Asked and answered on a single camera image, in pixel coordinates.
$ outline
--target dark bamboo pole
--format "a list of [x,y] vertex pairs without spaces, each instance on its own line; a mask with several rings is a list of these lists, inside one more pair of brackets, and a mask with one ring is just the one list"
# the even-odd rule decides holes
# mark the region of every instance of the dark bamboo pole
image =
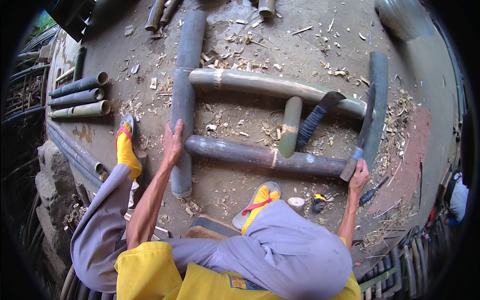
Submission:
[[388,101],[388,57],[380,51],[372,51],[370,56],[370,82],[375,83],[375,106],[370,131],[363,146],[363,159],[368,170],[372,170],[380,145]]
[[187,139],[185,150],[192,154],[231,162],[329,177],[340,176],[346,163],[345,160],[341,159],[300,152],[295,152],[290,158],[284,158],[275,148],[199,135],[192,135]]
[[105,93],[101,88],[94,88],[88,91],[81,91],[65,95],[58,98],[50,99],[47,104],[52,105],[65,105],[65,104],[83,104],[97,102],[103,99]]
[[58,98],[71,93],[86,91],[96,87],[104,86],[109,82],[109,80],[110,79],[108,78],[107,73],[100,72],[96,75],[88,76],[72,82],[71,84],[66,84],[54,91],[50,91],[48,95],[52,98]]
[[60,137],[83,159],[85,159],[89,164],[95,167],[95,172],[101,173],[103,171],[103,164],[94,158],[88,151],[80,146],[76,141],[74,141],[63,129],[54,121],[47,120],[47,124],[55,130]]
[[84,73],[85,54],[87,49],[85,47],[78,48],[77,60],[75,62],[75,70],[73,70],[73,81],[77,81],[82,78]]
[[258,13],[265,18],[270,18],[275,14],[275,0],[259,0]]
[[[175,131],[177,120],[183,120],[183,143],[193,134],[195,90],[189,81],[188,74],[198,68],[205,24],[205,12],[189,11],[185,14],[180,34],[177,63],[175,64],[170,127]],[[185,150],[182,150],[180,159],[171,172],[171,189],[177,197],[186,197],[192,192],[192,159]]]
[[105,174],[104,171],[102,173],[91,172],[91,168],[85,168],[79,161],[81,158],[76,156],[77,154],[73,149],[71,149],[63,140],[57,139],[56,135],[54,134],[54,130],[49,128],[48,134],[53,142],[57,145],[59,150],[65,155],[65,157],[73,164],[75,168],[77,168],[85,177],[87,177],[90,181],[92,181],[96,186],[100,187],[102,183],[107,179],[108,174]]
[[83,205],[85,207],[90,206],[91,202],[90,202],[90,198],[88,197],[88,192],[85,185],[79,182],[76,185],[76,189],[77,189],[78,197],[80,198],[80,201],[82,201]]
[[23,70],[23,71],[21,71],[21,72],[18,72],[18,73],[16,73],[16,74],[13,74],[12,76],[10,76],[10,81],[12,82],[12,81],[14,81],[15,79],[20,78],[21,76],[26,75],[26,74],[34,73],[34,72],[36,72],[36,71],[43,71],[44,69],[49,68],[49,67],[50,67],[49,64],[47,64],[47,65],[42,65],[42,66],[39,66],[39,65],[33,66],[33,67],[31,67],[31,68],[28,68],[28,69],[25,69],[25,70]]
[[155,0],[152,8],[150,9],[147,22],[145,23],[145,30],[155,31],[158,28],[158,23],[160,22],[164,5],[165,0]]
[[[316,84],[299,80],[278,77],[263,73],[252,73],[227,69],[196,69],[188,76],[195,87],[208,87],[217,90],[249,92],[279,98],[298,96],[306,104],[317,105],[326,93],[332,90]],[[333,111],[341,112],[357,119],[363,119],[367,104],[349,95],[346,99],[332,107]]]

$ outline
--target red strap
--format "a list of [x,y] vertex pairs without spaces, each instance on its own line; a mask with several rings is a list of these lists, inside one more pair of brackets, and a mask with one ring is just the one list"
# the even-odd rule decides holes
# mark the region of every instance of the red strap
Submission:
[[244,216],[244,215],[247,214],[247,211],[253,210],[253,209],[255,209],[255,208],[262,207],[262,206],[264,206],[265,204],[270,203],[270,202],[272,202],[272,201],[273,201],[273,200],[272,200],[272,198],[270,197],[270,192],[268,192],[268,199],[267,199],[267,200],[265,200],[265,201],[263,201],[263,202],[260,202],[260,203],[255,203],[255,204],[249,205],[247,208],[245,208],[245,209],[242,211],[241,215]]
[[127,135],[127,138],[130,140],[130,143],[132,143],[132,148],[133,148],[132,135],[130,134],[130,131],[128,131],[128,129],[122,125],[117,131],[117,138],[115,139],[115,148],[117,149],[117,151],[118,151],[117,141],[119,140],[119,135],[121,132]]

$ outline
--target leg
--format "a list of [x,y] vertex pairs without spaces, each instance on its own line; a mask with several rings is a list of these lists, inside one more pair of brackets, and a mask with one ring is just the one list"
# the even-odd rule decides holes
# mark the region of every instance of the leg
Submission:
[[351,273],[351,256],[342,240],[305,220],[276,200],[256,215],[243,236],[223,241],[169,239],[180,273],[188,262],[217,272],[235,271],[287,299],[328,299]]
[[73,233],[70,255],[78,278],[90,289],[115,293],[117,271],[114,264],[120,253],[127,250],[120,241],[126,222],[132,188],[130,168],[116,165],[98,191],[92,204]]

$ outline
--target yellow sock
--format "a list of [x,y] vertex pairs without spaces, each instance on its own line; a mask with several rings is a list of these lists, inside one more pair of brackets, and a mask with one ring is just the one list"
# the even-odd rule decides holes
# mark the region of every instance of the yellow sock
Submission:
[[[270,193],[270,198],[272,198],[272,201],[280,199],[280,196],[278,195],[277,191],[273,191]],[[263,202],[268,199],[268,187],[266,185],[262,186],[259,190],[257,195],[255,196],[255,199],[253,200],[253,204]],[[265,206],[267,206],[268,203],[265,203],[261,207],[257,207],[255,209],[252,209],[250,212],[250,217],[248,217],[247,221],[245,221],[245,224],[243,224],[243,227],[241,229],[241,234],[244,235],[245,231],[247,230],[248,226],[252,221],[255,219],[257,216],[258,212],[262,210]]]
[[[132,132],[128,122],[125,122],[123,126],[125,126],[130,133]],[[117,139],[117,162],[118,164],[125,164],[130,168],[132,171],[130,173],[130,178],[132,180],[135,180],[140,176],[140,173],[142,173],[142,164],[133,153],[132,143],[124,132],[120,132]]]

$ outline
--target knee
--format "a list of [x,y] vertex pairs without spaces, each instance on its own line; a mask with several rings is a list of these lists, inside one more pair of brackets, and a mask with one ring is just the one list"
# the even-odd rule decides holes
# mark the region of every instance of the knee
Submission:
[[72,241],[71,257],[77,277],[89,288],[102,293],[115,293],[117,276],[115,262],[125,249],[106,251],[105,248],[89,248]]

